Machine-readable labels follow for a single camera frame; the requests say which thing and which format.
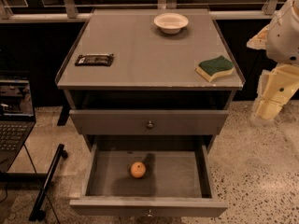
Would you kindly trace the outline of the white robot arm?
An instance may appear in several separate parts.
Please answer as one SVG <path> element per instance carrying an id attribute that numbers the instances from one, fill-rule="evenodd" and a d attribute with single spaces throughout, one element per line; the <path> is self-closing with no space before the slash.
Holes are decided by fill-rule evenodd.
<path id="1" fill-rule="evenodd" d="M 277 63 L 271 71 L 262 72 L 253 107 L 256 117 L 274 119 L 299 90 L 299 0 L 287 0 L 247 47 L 264 49 Z"/>

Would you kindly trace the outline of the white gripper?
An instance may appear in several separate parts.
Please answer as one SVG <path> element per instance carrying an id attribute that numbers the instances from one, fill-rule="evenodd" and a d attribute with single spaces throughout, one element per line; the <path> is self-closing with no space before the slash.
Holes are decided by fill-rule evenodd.
<path id="1" fill-rule="evenodd" d="M 269 26 L 247 42 L 250 49 L 266 49 Z M 299 90 L 299 66 L 279 63 L 268 75 L 263 95 L 255 99 L 252 112 L 260 119 L 272 120 Z"/>

